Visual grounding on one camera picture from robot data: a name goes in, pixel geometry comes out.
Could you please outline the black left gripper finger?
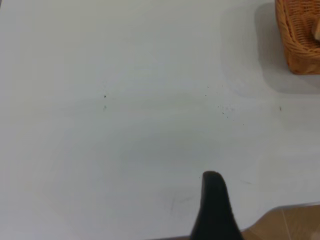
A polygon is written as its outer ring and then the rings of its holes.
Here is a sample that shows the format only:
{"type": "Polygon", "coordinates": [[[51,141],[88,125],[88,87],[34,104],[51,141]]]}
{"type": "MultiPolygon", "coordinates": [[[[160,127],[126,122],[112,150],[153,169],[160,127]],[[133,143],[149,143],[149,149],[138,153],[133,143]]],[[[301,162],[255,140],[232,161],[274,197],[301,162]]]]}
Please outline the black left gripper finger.
{"type": "Polygon", "coordinates": [[[190,234],[191,240],[242,240],[226,183],[221,174],[202,175],[199,212],[190,234]]]}

